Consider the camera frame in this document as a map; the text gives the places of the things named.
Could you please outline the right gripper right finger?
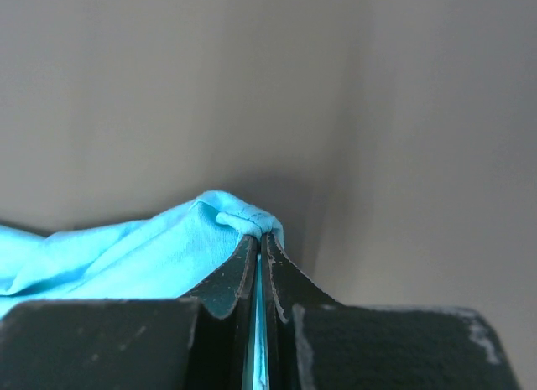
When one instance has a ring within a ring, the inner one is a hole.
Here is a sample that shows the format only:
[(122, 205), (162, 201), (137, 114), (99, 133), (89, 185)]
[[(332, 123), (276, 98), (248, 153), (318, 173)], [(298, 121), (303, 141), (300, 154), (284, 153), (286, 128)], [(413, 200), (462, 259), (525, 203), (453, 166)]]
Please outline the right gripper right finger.
[(261, 273), (268, 384), (271, 389), (302, 389), (313, 351), (303, 338), (308, 308), (340, 303), (320, 289), (288, 257), (276, 234), (261, 239)]

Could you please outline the bright cyan t shirt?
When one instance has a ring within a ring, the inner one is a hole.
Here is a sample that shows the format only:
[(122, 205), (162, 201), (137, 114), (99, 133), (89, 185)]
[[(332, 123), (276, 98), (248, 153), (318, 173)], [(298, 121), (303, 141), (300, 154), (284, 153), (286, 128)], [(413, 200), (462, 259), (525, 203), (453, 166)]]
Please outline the bright cyan t shirt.
[(1, 228), (1, 314), (30, 300), (172, 299), (226, 262), (246, 235), (284, 238), (269, 212), (207, 191), (152, 218), (42, 236)]

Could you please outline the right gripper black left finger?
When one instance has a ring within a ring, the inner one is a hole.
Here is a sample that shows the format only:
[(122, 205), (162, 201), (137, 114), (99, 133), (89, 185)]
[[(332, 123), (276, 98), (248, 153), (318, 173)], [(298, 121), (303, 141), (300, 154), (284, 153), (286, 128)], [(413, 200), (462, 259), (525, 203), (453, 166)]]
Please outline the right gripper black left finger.
[(248, 387), (258, 239), (241, 238), (232, 255), (183, 296), (200, 305), (186, 389)]

